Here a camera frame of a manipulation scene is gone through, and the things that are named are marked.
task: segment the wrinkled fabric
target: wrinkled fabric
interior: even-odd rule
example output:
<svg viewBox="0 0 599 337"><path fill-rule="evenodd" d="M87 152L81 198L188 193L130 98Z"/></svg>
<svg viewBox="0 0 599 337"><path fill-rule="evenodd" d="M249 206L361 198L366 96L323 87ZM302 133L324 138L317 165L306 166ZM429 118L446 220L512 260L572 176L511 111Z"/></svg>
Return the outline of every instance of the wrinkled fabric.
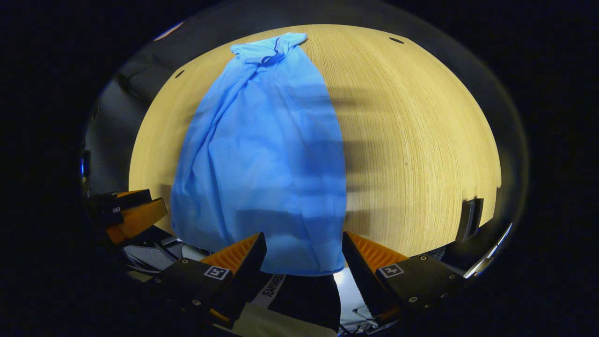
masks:
<svg viewBox="0 0 599 337"><path fill-rule="evenodd" d="M344 267L341 130L306 34L231 47L201 101L171 193L173 229L218 251L264 232L262 271L327 275Z"/></svg>

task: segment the wooden table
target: wooden table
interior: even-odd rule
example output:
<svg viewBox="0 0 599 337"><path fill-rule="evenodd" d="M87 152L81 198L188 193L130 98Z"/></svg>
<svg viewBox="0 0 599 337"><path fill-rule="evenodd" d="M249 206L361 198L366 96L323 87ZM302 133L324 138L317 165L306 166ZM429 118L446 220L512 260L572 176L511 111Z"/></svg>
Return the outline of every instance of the wooden table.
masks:
<svg viewBox="0 0 599 337"><path fill-rule="evenodd" d="M170 194L192 117L233 44L305 32L301 45L325 79L344 141L344 229L404 255L455 240L463 200L493 217L501 186L491 129L464 85L412 41L343 25L294 26L224 44L178 69L152 102L131 158L129 189ZM156 224L173 233L171 218Z"/></svg>

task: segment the cable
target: cable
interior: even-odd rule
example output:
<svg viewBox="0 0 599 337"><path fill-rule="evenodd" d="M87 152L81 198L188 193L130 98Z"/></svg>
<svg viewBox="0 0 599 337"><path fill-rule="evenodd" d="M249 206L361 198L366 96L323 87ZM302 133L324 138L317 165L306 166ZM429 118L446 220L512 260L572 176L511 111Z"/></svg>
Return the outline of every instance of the cable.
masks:
<svg viewBox="0 0 599 337"><path fill-rule="evenodd" d="M135 256L133 256L131 253L129 253L128 251L126 251L124 249L123 249L123 252L125 253L126 258L131 263L133 263L135 266L137 266L138 268L147 269L147 270L155 269L155 270L152 270L152 271L161 271L161 270L158 270L158 268L156 268L156 267L154 267L154 266L152 266L150 264L147 264L147 263L141 261L139 258L136 258Z"/></svg>
<svg viewBox="0 0 599 337"><path fill-rule="evenodd" d="M341 328L343 331L345 331L345 334L346 334L347 336L350 336L350 335L351 335L351 333L350 333L350 332L349 332L349 331L348 331L348 330L347 330L347 329L346 329L346 328L345 328L343 325L339 324L339 327L340 327L340 328Z"/></svg>
<svg viewBox="0 0 599 337"><path fill-rule="evenodd" d="M171 262L177 262L177 260L179 259L175 254L170 252L166 247L164 247L158 241L154 241L154 247L156 247L156 249L158 249L158 251L160 251L164 256L166 256L167 259L171 260Z"/></svg>
<svg viewBox="0 0 599 337"><path fill-rule="evenodd" d="M161 273L161 272L153 272L151 270L146 270L146 269L134 267L134 266L131 266L130 264L126 264L125 266L127 266L129 268L133 268L133 269L135 269L135 270L137 270L139 272L142 272L142 273L150 273L150 274L160 274Z"/></svg>
<svg viewBox="0 0 599 337"><path fill-rule="evenodd" d="M364 316L364 315L360 314L360 313L358 312L358 308L356 308L356 309L354 309L354 310L352 310L352 311L353 311L353 313L354 313L354 314L356 314L356 315L358 315L358 316L362 317L362 318L363 318L363 319L364 319L366 322L368 322L368 323L372 324L374 327L379 327L379 324L378 324L378 323L376 323L376 321L374 321L372 318L368 318L368 317L366 317L366 316Z"/></svg>

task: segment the white label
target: white label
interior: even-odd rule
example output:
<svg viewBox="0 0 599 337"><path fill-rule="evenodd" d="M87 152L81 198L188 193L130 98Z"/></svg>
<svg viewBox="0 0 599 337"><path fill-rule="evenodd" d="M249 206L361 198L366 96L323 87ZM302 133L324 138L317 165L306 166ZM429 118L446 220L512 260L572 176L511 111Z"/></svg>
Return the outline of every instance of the white label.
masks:
<svg viewBox="0 0 599 337"><path fill-rule="evenodd" d="M256 295L256 298L252 301L252 304L267 309L270 303L273 302L277 296L281 285L285 281L285 275L273 275L270 280L266 283L264 288Z"/></svg>
<svg viewBox="0 0 599 337"><path fill-rule="evenodd" d="M227 268L212 266L208 268L208 270L206 270L206 273L204 273L204 275L207 277L223 280L228 273L229 269Z"/></svg>
<svg viewBox="0 0 599 337"><path fill-rule="evenodd" d="M400 268L396 263L390 266L381 267L379 270L385 278L390 278L404 273L403 269Z"/></svg>

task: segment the wood grain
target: wood grain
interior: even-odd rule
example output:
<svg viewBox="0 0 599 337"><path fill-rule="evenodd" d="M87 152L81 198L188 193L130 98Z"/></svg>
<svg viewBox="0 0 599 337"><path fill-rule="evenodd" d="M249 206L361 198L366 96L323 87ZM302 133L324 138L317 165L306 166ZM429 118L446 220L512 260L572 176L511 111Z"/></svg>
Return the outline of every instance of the wood grain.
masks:
<svg viewBox="0 0 599 337"><path fill-rule="evenodd" d="M152 197L163 197L170 210L187 128L202 97L233 58L231 45L286 32L308 34L301 48L325 79L341 126L345 230L412 256L455 240L463 200L484 198L481 224L493 217L501 186L499 156L469 91L407 38L342 25L294 26L251 35L177 70L143 120L129 189L150 188ZM172 233L170 224L167 216L157 226Z"/></svg>

